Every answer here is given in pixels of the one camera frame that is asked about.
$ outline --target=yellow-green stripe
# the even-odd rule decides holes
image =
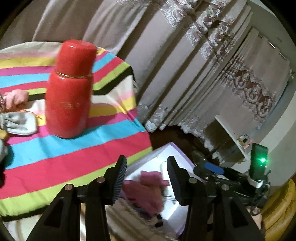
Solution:
[[[31,89],[27,91],[29,92],[29,95],[44,94],[46,93],[46,88]]]
[[[114,80],[117,76],[119,76],[123,71],[125,71],[129,65],[126,62],[122,62],[115,69],[110,71],[104,78],[102,78],[99,82],[94,83],[93,90],[100,90],[112,80]]]
[[[152,147],[149,147],[141,152],[138,152],[128,157],[128,165],[131,165],[136,160],[142,158],[151,151]],[[100,170],[89,173],[85,176],[55,185],[53,187],[42,189],[36,192],[26,193],[17,197],[11,197],[0,200],[0,216],[17,216],[19,214],[29,213],[38,208],[42,208],[48,205],[58,194],[58,192],[63,188],[63,186],[67,183],[71,183],[74,186],[86,185],[90,183],[92,180],[94,180],[96,177],[103,176],[105,171],[109,167],[112,167],[114,165],[115,164],[109,165]]]

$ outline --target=gold band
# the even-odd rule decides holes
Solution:
[[[91,77],[92,73],[88,74],[88,75],[82,75],[82,76],[74,76],[74,75],[66,75],[66,74],[62,74],[58,71],[55,71],[59,76],[65,77],[65,78],[71,78],[71,79],[86,79],[88,77]]]

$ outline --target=pink cloth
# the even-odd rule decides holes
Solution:
[[[163,180],[161,172],[141,171],[140,183],[145,186],[154,186],[154,187],[163,187],[163,186],[170,185],[169,181]]]
[[[24,107],[29,99],[29,92],[25,90],[13,90],[6,92],[5,96],[5,111],[17,111]]]
[[[151,217],[155,217],[163,210],[161,192],[159,191],[160,195],[158,195],[155,188],[126,180],[122,185],[122,190],[130,202],[143,208]]]

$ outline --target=red thermos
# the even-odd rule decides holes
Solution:
[[[85,41],[63,43],[45,94],[45,117],[50,134],[72,138],[86,128],[96,51],[94,44]]]

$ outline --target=black stripe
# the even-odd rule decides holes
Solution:
[[[131,75],[133,79],[135,79],[133,74],[133,69],[131,66],[129,66],[127,69],[125,69],[119,76],[117,76],[115,79],[110,81],[108,84],[106,84],[102,89],[93,91],[93,95],[107,95],[110,93],[111,90],[113,90],[121,81],[123,81],[126,77]],[[36,95],[30,95],[28,101],[33,100],[41,100],[45,99],[45,94],[36,94]]]
[[[131,66],[129,66],[127,69],[125,69],[119,76],[117,76],[114,80],[106,84],[102,89],[94,91],[93,95],[107,95],[110,93],[111,90],[113,90],[121,81],[123,81],[126,77],[129,75],[133,76],[133,69]]]
[[[23,214],[20,214],[20,215],[17,215],[17,216],[4,216],[4,217],[1,217],[1,221],[10,222],[10,221],[14,221],[14,220],[20,220],[20,219],[23,219],[23,218],[29,218],[29,217],[32,217],[32,216],[35,216],[35,215],[40,215],[40,214],[44,213],[44,211],[45,211],[45,209],[47,207],[48,206],[45,206],[45,207],[39,208],[37,210],[34,210],[32,212],[23,213]]]

